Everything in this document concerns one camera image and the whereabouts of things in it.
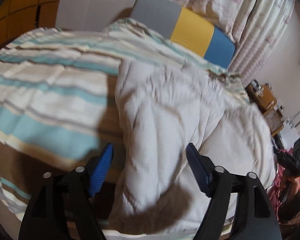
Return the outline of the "person's right hand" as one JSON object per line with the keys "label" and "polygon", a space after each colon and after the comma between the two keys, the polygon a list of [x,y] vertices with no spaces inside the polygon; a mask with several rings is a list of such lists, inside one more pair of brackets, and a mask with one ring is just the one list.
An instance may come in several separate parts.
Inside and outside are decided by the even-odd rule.
{"label": "person's right hand", "polygon": [[279,196],[286,192],[285,202],[280,202],[277,216],[280,223],[288,223],[300,213],[300,177],[286,176],[283,174],[279,183]]}

